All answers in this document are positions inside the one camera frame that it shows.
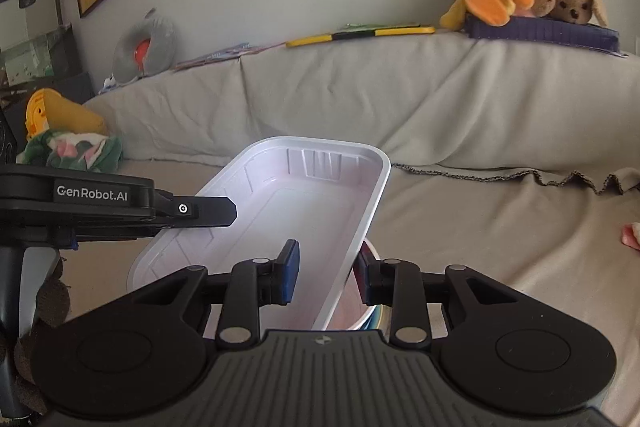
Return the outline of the white plastic tray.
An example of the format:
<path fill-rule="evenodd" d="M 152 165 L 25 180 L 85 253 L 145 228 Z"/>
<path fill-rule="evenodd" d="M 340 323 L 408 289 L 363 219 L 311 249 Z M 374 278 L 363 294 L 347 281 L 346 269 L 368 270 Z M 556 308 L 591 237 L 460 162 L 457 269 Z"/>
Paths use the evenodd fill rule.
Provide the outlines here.
<path fill-rule="evenodd" d="M 231 227 L 160 232 L 131 265 L 128 291 L 188 265 L 224 273 L 243 260 L 274 258 L 295 239 L 292 303 L 262 308 L 260 323 L 326 329 L 389 176 L 390 160 L 370 145 L 292 136 L 257 142 L 200 191 L 234 202 Z"/>

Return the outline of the pink floral blanket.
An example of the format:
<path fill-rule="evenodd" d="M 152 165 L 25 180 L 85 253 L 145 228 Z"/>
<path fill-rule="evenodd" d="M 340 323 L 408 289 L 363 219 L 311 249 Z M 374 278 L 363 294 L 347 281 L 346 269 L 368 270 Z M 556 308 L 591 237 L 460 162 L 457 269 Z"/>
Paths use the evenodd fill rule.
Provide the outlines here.
<path fill-rule="evenodd" d="M 640 223 L 632 222 L 624 225 L 620 241 L 627 247 L 640 251 Z"/>

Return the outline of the yellow plush toy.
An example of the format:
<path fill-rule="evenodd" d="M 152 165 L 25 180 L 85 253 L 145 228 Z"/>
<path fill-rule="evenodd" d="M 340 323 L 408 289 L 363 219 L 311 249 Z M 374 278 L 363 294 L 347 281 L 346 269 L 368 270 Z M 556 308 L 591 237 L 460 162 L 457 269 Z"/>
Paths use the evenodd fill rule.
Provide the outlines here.
<path fill-rule="evenodd" d="M 47 130 L 107 135 L 107 127 L 101 116 L 50 88 L 39 89 L 29 98 L 25 128 L 27 140 Z"/>

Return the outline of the yellow black stick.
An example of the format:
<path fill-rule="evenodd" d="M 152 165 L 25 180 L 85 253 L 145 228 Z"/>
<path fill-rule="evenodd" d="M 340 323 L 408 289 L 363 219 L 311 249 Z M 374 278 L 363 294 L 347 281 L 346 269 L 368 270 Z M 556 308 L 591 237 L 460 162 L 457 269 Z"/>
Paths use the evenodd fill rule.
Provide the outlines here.
<path fill-rule="evenodd" d="M 299 46 L 312 46 L 333 41 L 357 40 L 375 37 L 396 37 L 396 36 L 422 36 L 433 35 L 436 28 L 433 26 L 396 26 L 396 27 L 369 27 L 352 28 L 323 34 L 299 38 L 288 41 L 285 45 L 288 48 L 298 48 Z"/>

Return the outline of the purple cushion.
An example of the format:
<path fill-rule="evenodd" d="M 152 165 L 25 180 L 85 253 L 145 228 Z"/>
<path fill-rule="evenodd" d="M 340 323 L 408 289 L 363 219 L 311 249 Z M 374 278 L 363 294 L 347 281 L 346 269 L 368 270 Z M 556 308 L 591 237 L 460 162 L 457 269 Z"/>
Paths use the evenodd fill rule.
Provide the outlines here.
<path fill-rule="evenodd" d="M 474 39 L 549 43 L 624 56 L 616 30 L 590 24 L 575 25 L 547 17 L 512 16 L 503 26 L 490 26 L 476 16 L 468 15 L 464 32 Z"/>

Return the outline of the colourful booklet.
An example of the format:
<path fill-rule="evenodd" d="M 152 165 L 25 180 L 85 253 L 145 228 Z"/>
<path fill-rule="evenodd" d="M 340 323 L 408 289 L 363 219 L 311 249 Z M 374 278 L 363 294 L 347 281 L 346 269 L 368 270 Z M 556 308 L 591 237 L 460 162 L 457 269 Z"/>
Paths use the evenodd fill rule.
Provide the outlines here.
<path fill-rule="evenodd" d="M 237 44 L 236 46 L 230 46 L 230 48 L 225 48 L 199 56 L 197 58 L 192 58 L 192 60 L 177 63 L 171 70 L 173 72 L 179 72 L 179 70 L 186 70 L 194 67 L 201 67 L 204 65 L 233 61 L 242 56 L 262 53 L 264 51 L 277 48 L 278 46 L 281 46 L 281 43 L 267 44 L 266 46 L 253 46 L 248 42 L 243 42 Z"/>

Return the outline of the white paper cup bowl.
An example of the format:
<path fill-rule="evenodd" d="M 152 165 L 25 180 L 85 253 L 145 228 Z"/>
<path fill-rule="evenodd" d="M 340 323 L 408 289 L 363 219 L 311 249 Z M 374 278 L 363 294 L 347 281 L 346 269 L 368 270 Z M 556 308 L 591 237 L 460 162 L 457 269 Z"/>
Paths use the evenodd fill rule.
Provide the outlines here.
<path fill-rule="evenodd" d="M 360 297 L 357 277 L 354 270 L 349 276 L 340 299 L 331 315 L 327 329 L 330 331 L 372 331 L 378 329 L 384 335 L 390 329 L 390 308 L 382 305 L 365 305 Z"/>

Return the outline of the green floral cloth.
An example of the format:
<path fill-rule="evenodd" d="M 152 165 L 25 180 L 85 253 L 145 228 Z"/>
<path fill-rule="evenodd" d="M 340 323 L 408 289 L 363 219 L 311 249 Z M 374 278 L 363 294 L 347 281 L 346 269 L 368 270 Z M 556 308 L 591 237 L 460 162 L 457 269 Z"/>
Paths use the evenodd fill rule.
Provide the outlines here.
<path fill-rule="evenodd" d="M 47 130 L 17 156 L 17 164 L 75 171 L 115 173 L 122 158 L 117 136 Z"/>

